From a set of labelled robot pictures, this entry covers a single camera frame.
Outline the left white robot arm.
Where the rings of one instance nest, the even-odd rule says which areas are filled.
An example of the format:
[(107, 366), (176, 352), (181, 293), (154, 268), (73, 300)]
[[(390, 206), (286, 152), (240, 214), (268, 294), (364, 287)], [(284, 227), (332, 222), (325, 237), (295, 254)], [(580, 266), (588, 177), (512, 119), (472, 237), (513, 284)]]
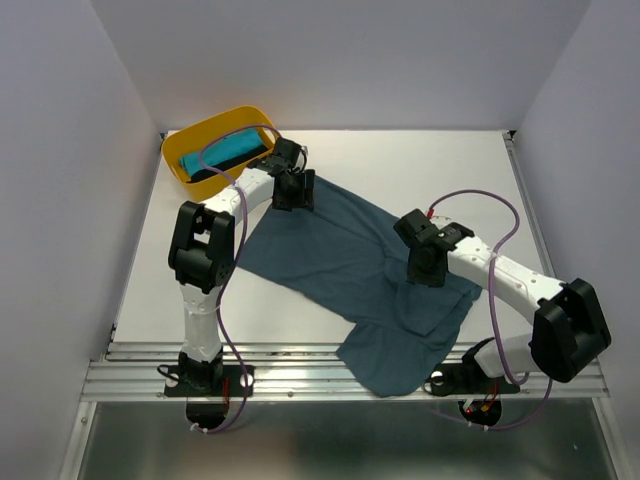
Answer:
[(315, 171), (307, 169), (306, 148), (282, 137), (272, 152), (249, 162), (230, 185), (203, 203), (184, 202), (177, 214), (168, 264), (180, 285), (185, 338), (179, 365), (199, 393), (215, 392), (222, 382), (220, 295), (248, 238), (248, 214), (269, 201), (275, 210), (314, 208)]

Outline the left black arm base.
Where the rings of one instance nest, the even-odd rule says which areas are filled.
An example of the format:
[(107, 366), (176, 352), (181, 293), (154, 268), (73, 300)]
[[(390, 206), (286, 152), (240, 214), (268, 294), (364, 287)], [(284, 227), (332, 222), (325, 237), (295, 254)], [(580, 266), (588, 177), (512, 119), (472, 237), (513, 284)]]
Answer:
[(219, 352), (211, 362), (196, 361), (184, 352), (175, 365), (160, 364), (156, 371), (165, 380), (167, 397), (233, 397), (253, 395), (255, 367), (225, 364)]

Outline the yellow plastic basket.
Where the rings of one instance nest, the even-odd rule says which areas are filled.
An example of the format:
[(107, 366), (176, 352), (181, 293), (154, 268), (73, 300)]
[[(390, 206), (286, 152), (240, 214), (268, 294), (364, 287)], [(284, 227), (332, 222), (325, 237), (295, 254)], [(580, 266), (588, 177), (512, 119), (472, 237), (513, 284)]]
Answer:
[[(180, 158), (196, 150), (204, 150), (231, 134), (248, 129), (255, 129), (267, 148), (264, 154), (253, 159), (265, 157), (273, 149), (274, 139), (279, 134), (268, 117), (253, 106), (241, 106), (228, 110), (180, 130), (165, 139), (161, 152), (168, 168), (186, 190), (190, 200), (202, 202), (219, 193), (229, 185), (229, 181), (216, 174), (204, 181), (190, 183), (189, 176), (179, 165)], [(227, 170), (226, 173), (233, 178), (238, 178), (249, 161)]]

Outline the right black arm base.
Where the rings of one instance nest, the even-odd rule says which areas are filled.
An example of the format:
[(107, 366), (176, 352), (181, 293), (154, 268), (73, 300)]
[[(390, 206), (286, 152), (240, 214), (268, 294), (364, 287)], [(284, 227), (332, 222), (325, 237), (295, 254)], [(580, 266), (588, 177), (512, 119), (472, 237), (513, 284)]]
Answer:
[(450, 395), (517, 394), (520, 387), (504, 377), (490, 378), (479, 366), (466, 363), (442, 363), (425, 380), (423, 390), (436, 397)]

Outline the dark blue-grey t shirt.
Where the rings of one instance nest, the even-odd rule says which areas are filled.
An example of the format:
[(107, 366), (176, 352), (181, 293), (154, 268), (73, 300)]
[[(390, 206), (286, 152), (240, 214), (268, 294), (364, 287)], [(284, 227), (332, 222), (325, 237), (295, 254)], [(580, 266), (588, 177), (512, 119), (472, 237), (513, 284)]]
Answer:
[(455, 345), (481, 287), (455, 275), (441, 288), (408, 282), (395, 216), (323, 178), (314, 200), (311, 211), (269, 209), (241, 268), (353, 323), (336, 355), (362, 386), (381, 397), (414, 392)]

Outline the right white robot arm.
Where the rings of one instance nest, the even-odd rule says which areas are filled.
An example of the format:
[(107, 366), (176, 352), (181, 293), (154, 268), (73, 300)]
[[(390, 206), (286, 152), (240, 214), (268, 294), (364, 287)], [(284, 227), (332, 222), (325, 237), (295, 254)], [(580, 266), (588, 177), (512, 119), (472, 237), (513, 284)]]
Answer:
[(419, 210), (401, 217), (394, 230), (409, 249), (409, 281), (441, 288), (448, 278), (464, 278), (531, 326), (526, 335), (478, 344), (460, 366), (466, 387), (482, 390), (495, 378), (533, 372), (568, 383), (611, 345), (596, 291), (588, 282), (540, 274), (496, 253), (471, 229), (432, 221)]

